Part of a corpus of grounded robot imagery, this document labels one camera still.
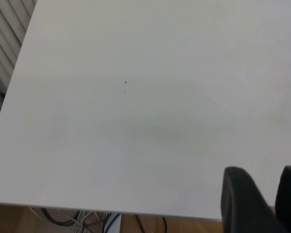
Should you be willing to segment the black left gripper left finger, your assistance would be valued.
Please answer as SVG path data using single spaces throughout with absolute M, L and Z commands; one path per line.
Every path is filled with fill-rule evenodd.
M 244 169 L 224 170 L 221 215 L 225 233 L 286 233 Z

